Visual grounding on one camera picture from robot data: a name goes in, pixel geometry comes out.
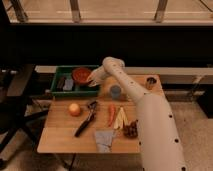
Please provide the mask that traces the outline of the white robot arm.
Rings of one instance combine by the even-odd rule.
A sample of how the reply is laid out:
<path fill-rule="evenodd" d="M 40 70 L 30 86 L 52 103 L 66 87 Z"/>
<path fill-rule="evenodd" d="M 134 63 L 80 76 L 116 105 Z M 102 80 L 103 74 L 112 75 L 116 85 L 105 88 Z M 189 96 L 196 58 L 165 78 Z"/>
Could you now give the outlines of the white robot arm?
<path fill-rule="evenodd" d="M 187 171 L 181 140 L 167 99 L 152 93 L 125 72 L 123 60 L 105 57 L 88 77 L 91 87 L 113 76 L 136 106 L 142 171 Z"/>

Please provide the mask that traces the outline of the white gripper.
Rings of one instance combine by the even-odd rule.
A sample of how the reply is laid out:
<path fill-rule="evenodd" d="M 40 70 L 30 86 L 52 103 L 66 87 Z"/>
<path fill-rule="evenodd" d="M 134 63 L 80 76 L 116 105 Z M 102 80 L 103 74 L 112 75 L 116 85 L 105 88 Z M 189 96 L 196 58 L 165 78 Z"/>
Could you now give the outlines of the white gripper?
<path fill-rule="evenodd" d="M 107 72 L 103 66 L 93 70 L 87 78 L 88 86 L 94 87 L 100 85 L 107 78 Z"/>

